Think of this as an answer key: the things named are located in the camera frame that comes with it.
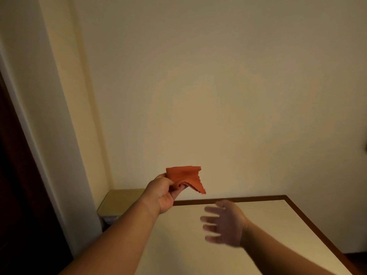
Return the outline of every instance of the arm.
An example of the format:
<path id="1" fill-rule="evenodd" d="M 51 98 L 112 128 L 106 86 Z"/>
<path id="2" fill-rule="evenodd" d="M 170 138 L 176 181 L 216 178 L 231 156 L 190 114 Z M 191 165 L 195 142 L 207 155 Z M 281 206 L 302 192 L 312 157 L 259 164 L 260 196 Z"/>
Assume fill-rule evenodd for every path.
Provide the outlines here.
<path id="1" fill-rule="evenodd" d="M 333 275 L 287 248 L 250 222 L 234 203 L 224 200 L 217 202 L 216 205 L 217 208 L 205 207 L 204 210 L 219 216 L 200 218 L 201 221 L 211 224 L 204 225 L 204 230 L 220 234 L 206 236 L 206 241 L 244 248 L 264 275 Z"/>
<path id="2" fill-rule="evenodd" d="M 152 180 L 117 222 L 60 275 L 133 275 L 158 215 L 170 209 L 174 199 L 186 188 L 182 185 L 170 192 L 172 184 L 164 174 Z"/>

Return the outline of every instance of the left hand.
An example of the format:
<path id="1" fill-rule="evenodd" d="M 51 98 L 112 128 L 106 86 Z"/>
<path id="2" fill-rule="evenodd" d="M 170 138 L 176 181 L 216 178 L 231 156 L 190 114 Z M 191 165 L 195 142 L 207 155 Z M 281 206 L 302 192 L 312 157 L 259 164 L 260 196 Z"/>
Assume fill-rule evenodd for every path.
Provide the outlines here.
<path id="1" fill-rule="evenodd" d="M 158 175 L 149 182 L 140 200 L 146 203 L 153 212 L 165 213 L 172 208 L 174 200 L 187 187 L 182 184 L 179 189 L 170 191 L 170 186 L 173 184 L 172 180 L 166 178 L 166 174 Z"/>

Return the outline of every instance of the hand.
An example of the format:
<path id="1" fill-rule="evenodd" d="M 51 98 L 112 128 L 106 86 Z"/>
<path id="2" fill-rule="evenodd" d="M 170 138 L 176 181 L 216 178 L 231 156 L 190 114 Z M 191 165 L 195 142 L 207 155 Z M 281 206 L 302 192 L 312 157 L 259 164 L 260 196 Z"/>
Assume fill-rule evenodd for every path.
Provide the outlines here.
<path id="1" fill-rule="evenodd" d="M 171 191 L 170 186 L 174 182 L 165 176 L 166 174 L 158 175 L 154 180 L 149 182 L 140 197 L 140 200 L 148 205 L 149 210 L 157 213 L 157 215 L 165 213 L 168 209 L 172 208 L 173 201 L 187 187 L 186 185 L 181 185 L 179 189 Z"/>
<path id="2" fill-rule="evenodd" d="M 217 244 L 227 244 L 238 247 L 241 245 L 243 236 L 250 221 L 235 203 L 222 200 L 215 203 L 217 207 L 207 206 L 206 212 L 219 216 L 202 216 L 200 220 L 210 225 L 204 225 L 203 229 L 220 234 L 219 236 L 205 236 L 205 240 Z"/>

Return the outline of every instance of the dark wooden door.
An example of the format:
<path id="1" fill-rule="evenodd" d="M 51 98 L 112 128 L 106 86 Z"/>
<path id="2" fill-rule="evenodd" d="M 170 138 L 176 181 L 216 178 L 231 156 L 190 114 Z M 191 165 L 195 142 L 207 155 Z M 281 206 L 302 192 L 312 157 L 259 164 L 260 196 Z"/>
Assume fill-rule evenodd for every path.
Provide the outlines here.
<path id="1" fill-rule="evenodd" d="M 71 260 L 0 75 L 0 274 L 57 274 Z"/>

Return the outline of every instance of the white table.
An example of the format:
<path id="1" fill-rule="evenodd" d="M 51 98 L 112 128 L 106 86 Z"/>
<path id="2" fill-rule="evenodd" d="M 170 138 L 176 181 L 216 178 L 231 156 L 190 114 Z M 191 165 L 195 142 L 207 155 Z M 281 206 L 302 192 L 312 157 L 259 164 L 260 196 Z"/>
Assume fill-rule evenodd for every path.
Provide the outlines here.
<path id="1" fill-rule="evenodd" d="M 359 274 L 287 196 L 232 199 L 256 225 L 336 275 Z M 204 240 L 200 216 L 215 200 L 178 201 L 159 216 L 136 275 L 260 274 L 243 249 Z"/>

